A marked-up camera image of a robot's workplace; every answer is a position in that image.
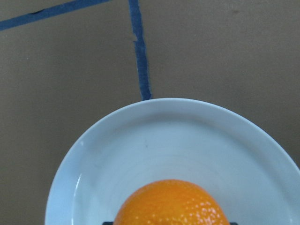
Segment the orange fruit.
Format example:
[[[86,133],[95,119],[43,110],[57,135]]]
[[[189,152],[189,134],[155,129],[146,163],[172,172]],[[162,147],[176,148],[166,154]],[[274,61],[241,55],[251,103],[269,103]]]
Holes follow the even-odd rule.
[[[123,203],[115,225],[228,225],[217,201],[202,187],[182,180],[147,184]]]

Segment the light blue plate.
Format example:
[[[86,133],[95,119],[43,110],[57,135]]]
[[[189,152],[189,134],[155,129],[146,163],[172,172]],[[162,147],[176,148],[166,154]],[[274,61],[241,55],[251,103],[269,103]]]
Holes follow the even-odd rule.
[[[203,187],[239,225],[300,222],[300,171],[274,139],[222,107],[160,98],[118,109],[77,139],[53,180],[45,224],[113,221],[129,195],[163,179]]]

